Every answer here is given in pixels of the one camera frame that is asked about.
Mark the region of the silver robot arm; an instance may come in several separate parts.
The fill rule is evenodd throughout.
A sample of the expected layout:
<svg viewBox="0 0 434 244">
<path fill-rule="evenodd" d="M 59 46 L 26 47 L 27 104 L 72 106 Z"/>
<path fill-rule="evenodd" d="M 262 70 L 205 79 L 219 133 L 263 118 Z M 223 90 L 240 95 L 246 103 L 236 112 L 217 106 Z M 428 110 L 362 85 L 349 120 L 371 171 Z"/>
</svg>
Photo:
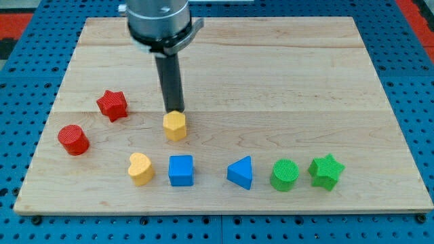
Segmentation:
<svg viewBox="0 0 434 244">
<path fill-rule="evenodd" d="M 163 58 L 186 48 L 205 24 L 192 19 L 188 0 L 125 0 L 118 12 L 127 18 L 133 43 Z"/>
</svg>

